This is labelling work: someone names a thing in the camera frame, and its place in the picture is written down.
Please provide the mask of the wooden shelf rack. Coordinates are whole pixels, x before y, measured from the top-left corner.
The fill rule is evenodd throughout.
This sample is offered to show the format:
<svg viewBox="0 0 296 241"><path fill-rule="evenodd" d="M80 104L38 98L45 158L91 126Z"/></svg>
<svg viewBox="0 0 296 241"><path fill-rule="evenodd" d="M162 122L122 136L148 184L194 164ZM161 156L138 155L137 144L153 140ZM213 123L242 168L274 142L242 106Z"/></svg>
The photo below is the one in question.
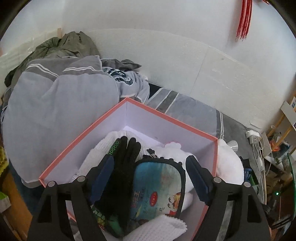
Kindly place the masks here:
<svg viewBox="0 0 296 241"><path fill-rule="evenodd" d="M280 150L289 134L295 133L295 90L280 107L280 117L267 133L271 152Z"/></svg>

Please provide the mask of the olive green jacket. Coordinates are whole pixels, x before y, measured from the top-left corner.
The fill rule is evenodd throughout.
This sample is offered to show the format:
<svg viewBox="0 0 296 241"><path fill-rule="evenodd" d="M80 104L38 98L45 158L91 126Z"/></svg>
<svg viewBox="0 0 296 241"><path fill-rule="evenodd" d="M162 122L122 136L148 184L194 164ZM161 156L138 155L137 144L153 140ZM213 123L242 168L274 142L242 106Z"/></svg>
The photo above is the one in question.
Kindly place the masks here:
<svg viewBox="0 0 296 241"><path fill-rule="evenodd" d="M62 38L52 37L38 45L15 69L11 70L5 77L4 84L6 87L14 87L27 64L35 59L67 56L86 57L99 54L93 40L83 32L73 31L65 34Z"/></svg>

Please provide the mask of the grey striped blanket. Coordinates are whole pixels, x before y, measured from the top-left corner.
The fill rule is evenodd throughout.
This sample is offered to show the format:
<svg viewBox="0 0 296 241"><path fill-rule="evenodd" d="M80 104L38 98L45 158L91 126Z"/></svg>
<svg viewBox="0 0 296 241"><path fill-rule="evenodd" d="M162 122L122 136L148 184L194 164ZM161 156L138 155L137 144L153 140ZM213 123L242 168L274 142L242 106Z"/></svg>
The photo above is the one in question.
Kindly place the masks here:
<svg viewBox="0 0 296 241"><path fill-rule="evenodd" d="M255 156L256 150L246 137L246 132L249 130L247 127L196 99L151 83L149 87L147 106L214 137L222 138L225 142L236 141L237 155L249 160L258 181L255 190L259 200L266 203L265 176L260 173Z"/></svg>

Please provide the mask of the white plush in box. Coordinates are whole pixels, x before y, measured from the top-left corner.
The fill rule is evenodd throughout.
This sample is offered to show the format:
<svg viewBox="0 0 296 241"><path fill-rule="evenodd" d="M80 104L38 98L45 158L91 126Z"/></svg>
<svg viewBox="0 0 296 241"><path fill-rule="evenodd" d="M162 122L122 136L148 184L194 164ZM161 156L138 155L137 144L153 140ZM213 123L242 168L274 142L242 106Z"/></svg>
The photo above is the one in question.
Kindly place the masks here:
<svg viewBox="0 0 296 241"><path fill-rule="evenodd" d="M156 146L147 149L147 151L149 154L155 155L158 158L173 159L177 163L181 162L186 177L185 192L189 192L194 188L186 169L186 159L188 156L193 156L193 154L183 151L180 143L170 142L165 144L164 147Z"/></svg>

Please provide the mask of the white plush toy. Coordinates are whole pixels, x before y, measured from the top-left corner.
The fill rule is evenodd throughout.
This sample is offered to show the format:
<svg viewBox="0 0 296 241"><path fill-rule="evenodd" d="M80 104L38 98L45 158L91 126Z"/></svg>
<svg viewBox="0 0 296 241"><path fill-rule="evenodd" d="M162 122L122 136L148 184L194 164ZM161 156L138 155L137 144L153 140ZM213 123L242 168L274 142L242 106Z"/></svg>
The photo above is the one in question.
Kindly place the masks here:
<svg viewBox="0 0 296 241"><path fill-rule="evenodd" d="M244 168L240 158L223 140L218 140L216 176L230 184L244 182Z"/></svg>

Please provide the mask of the pink cardboard box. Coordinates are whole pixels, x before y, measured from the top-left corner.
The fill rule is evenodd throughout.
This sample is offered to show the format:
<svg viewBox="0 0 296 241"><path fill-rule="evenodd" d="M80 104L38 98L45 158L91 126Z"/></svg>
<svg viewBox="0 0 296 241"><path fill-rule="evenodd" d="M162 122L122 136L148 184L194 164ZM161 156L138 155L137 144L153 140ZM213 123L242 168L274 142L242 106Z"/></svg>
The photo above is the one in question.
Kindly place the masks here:
<svg viewBox="0 0 296 241"><path fill-rule="evenodd" d="M49 181L58 184L68 183L81 167L86 156L99 141L112 131L126 130L134 133L136 138L144 141L144 150L156 146L168 147L167 144L175 142L181 145L180 149L197 157L202 167L207 168L212 175L216 174L217 148L216 137L192 128L148 106L126 98L114 108L96 120L81 135L79 135L41 174L40 181L43 185ZM138 178L138 186L143 178ZM156 201L160 200L158 191L152 190L149 195L142 195L138 188L137 195L133 198L132 206L142 204L140 211L150 209L159 214L160 207ZM207 207L199 200L193 190L193 204L181 213L181 220L185 221L188 230L176 240L193 240L201 225Z"/></svg>

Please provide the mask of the white power strip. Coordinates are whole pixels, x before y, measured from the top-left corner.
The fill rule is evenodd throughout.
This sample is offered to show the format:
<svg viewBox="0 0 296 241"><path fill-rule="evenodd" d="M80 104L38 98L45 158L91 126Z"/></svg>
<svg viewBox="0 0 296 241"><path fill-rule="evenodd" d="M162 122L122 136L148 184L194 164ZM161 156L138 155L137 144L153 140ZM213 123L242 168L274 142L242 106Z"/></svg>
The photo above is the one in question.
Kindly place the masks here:
<svg viewBox="0 0 296 241"><path fill-rule="evenodd" d="M260 133L254 130L248 130L245 135L251 145L258 143L261 140Z"/></svg>

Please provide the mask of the black glove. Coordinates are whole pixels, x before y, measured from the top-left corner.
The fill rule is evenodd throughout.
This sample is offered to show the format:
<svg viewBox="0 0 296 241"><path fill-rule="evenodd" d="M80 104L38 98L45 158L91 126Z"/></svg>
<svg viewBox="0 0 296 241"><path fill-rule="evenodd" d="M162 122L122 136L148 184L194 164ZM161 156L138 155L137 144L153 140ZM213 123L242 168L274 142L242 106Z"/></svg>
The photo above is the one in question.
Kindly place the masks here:
<svg viewBox="0 0 296 241"><path fill-rule="evenodd" d="M119 227L125 230L132 201L134 166L141 144L126 136L117 140L119 145L113 153L114 170L95 206L108 220L116 218Z"/></svg>

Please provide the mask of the white knitted cloth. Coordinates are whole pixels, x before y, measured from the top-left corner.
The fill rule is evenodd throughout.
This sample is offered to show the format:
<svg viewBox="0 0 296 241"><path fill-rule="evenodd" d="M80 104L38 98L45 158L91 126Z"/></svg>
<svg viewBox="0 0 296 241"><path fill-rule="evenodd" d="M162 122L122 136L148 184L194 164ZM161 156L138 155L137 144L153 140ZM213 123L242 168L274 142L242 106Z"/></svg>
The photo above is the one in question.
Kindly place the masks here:
<svg viewBox="0 0 296 241"><path fill-rule="evenodd" d="M126 235L126 241L170 241L175 240L187 231L184 221L162 214L139 226Z"/></svg>

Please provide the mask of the red tassel decoration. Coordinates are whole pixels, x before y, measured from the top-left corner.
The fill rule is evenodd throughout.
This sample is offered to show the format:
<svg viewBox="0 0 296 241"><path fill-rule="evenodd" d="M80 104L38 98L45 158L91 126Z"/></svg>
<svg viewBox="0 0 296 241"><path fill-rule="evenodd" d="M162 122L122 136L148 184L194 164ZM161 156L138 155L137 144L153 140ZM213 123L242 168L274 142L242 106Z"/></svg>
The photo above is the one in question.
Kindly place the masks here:
<svg viewBox="0 0 296 241"><path fill-rule="evenodd" d="M242 0L239 25L236 32L235 41L244 40L249 32L252 15L252 0Z"/></svg>

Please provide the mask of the cartoon print pouch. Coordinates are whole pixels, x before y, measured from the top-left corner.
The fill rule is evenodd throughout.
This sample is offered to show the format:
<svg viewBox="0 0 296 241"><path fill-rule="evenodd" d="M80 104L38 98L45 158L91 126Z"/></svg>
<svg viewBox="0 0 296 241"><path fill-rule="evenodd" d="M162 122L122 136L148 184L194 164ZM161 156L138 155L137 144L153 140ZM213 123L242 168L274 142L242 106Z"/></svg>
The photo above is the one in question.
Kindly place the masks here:
<svg viewBox="0 0 296 241"><path fill-rule="evenodd" d="M135 229L163 214L179 217L185 183L181 162L144 155L135 164L128 226Z"/></svg>

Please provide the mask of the grey sweatshirt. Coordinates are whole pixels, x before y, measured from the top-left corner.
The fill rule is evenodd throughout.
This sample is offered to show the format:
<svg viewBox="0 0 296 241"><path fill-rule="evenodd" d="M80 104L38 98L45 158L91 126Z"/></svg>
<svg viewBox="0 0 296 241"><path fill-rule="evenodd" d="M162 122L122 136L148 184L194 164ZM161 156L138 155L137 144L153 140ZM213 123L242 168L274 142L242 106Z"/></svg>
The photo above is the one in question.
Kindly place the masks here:
<svg viewBox="0 0 296 241"><path fill-rule="evenodd" d="M38 187L51 162L126 97L146 102L147 80L135 71L104 66L97 55L30 61L1 122L6 154L22 183Z"/></svg>

